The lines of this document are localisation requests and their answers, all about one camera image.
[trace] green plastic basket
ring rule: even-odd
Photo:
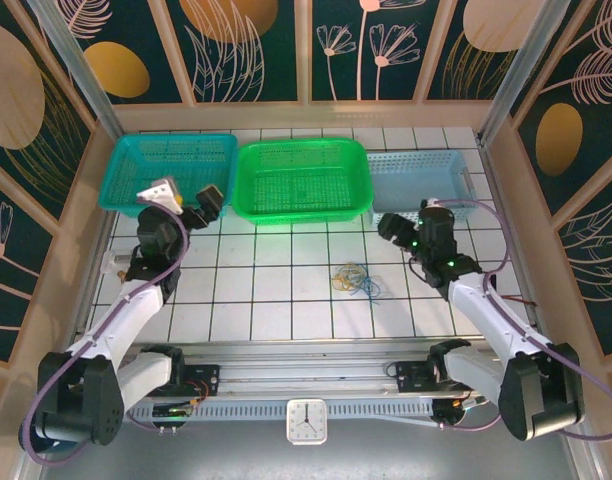
[[[276,140],[239,150],[233,208],[256,225],[351,221],[372,201],[366,151],[354,140]]]

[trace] white clock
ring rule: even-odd
[[[293,445],[321,445],[328,437],[326,402],[290,400],[286,413],[286,437]]]

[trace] gold circle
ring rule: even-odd
[[[243,31],[235,21],[231,2],[241,15]],[[224,43],[234,43],[235,39],[239,42],[250,40],[246,17],[253,22],[260,37],[277,18],[277,0],[180,0],[179,3],[190,23],[202,35]]]
[[[108,93],[134,98],[145,93],[150,86],[150,76],[144,63],[119,43],[95,43],[84,51],[84,56]]]
[[[564,173],[577,156],[583,133],[582,117],[575,107],[566,103],[550,107],[539,122],[535,140],[542,172],[550,177]]]
[[[42,127],[44,108],[39,67],[24,44],[0,26],[0,147],[30,145]]]
[[[510,52],[524,43],[545,0],[468,0],[464,35],[484,52]]]

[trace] teal plastic basket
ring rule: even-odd
[[[131,134],[119,139],[99,192],[99,206],[136,217],[145,207],[137,193],[172,176],[184,206],[199,206],[195,195],[214,184],[230,204],[235,184],[237,139],[229,134]]]

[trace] decorative wallpaper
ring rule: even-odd
[[[596,2],[519,126],[551,213],[612,156],[612,0]]]
[[[297,100],[294,0],[167,0],[195,100]]]
[[[458,0],[429,100],[491,100],[544,0]]]
[[[0,361],[8,362],[51,235],[0,191]]]
[[[312,99],[410,100],[437,1],[313,1]]]
[[[564,33],[564,30],[566,29],[568,22],[570,22],[571,17],[577,10],[577,7],[579,7],[579,4],[581,3],[581,1],[582,0],[571,0],[570,3],[568,4],[568,9],[566,10],[566,14],[564,15],[564,18],[562,19],[562,23],[559,24],[559,27],[557,27],[557,30],[555,31],[555,33],[553,33],[553,36],[550,39],[550,42],[548,43],[546,50],[544,51],[541,58],[537,62],[537,65],[535,65],[535,68],[533,68],[533,71],[531,72],[530,77],[524,84],[524,87],[522,88],[522,90],[519,92],[519,95],[517,96],[515,103],[513,103],[513,106],[510,108],[511,115],[515,116],[515,114],[517,113],[517,110],[524,102],[526,95],[528,94],[530,89],[533,87],[533,84],[535,82],[535,79],[537,78],[537,75],[539,74],[544,64],[550,57],[550,54],[553,52],[555,45],[557,45],[557,42],[562,36],[562,33]]]
[[[59,218],[90,131],[0,2],[0,167]]]
[[[146,0],[55,4],[113,104],[181,102]]]
[[[612,182],[559,236],[605,355],[612,353]]]

